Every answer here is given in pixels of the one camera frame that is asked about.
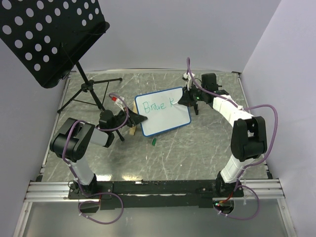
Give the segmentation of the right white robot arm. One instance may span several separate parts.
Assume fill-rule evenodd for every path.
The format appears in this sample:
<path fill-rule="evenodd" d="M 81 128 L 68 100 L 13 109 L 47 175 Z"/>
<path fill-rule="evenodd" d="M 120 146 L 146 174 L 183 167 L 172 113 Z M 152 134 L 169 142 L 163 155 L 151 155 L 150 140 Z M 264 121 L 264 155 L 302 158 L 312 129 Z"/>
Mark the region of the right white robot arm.
<path fill-rule="evenodd" d="M 198 113 L 198 102 L 205 102 L 221 114 L 232 126 L 231 157 L 215 180 L 216 193 L 222 197 L 233 192 L 238 179 L 245 169 L 267 151 L 266 123 L 263 117 L 255 117 L 246 112 L 243 106 L 233 101 L 230 94 L 217 83 L 214 73 L 203 74 L 200 83 L 184 73 L 186 85 L 178 105 L 193 107 Z"/>

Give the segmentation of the blue framed whiteboard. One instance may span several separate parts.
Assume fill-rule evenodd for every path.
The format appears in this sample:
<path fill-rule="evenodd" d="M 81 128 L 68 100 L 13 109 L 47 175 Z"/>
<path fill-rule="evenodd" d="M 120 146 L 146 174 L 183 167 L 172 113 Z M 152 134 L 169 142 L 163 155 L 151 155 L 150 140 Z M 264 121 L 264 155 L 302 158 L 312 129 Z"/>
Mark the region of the blue framed whiteboard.
<path fill-rule="evenodd" d="M 137 95 L 135 97 L 138 114 L 148 119 L 141 123 L 145 137 L 161 134 L 191 123 L 189 108 L 173 106 L 183 92 L 181 87 Z"/>

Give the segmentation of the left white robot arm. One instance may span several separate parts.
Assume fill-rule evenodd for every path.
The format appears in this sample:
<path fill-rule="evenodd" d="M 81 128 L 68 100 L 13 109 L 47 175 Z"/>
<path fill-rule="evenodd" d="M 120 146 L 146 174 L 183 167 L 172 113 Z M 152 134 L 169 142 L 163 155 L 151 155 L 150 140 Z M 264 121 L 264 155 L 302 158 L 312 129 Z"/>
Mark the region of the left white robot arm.
<path fill-rule="evenodd" d="M 50 141 L 50 150 L 61 158 L 74 176 L 75 188 L 85 198 L 96 196 L 97 178 L 84 157 L 90 143 L 108 148 L 114 138 L 114 129 L 128 126 L 130 128 L 146 121 L 148 118 L 124 108 L 117 115 L 105 110 L 100 113 L 98 125 L 68 118 Z"/>

